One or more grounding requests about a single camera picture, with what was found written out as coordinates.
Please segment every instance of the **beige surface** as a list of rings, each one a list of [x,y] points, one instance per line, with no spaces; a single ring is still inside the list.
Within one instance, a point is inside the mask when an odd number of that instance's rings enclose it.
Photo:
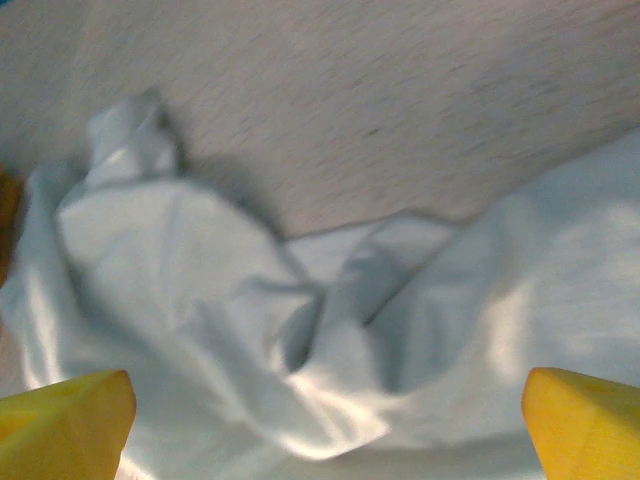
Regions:
[[[13,0],[0,155],[77,154],[156,86],[192,167],[286,234],[469,218],[640,123],[638,25],[627,0]]]

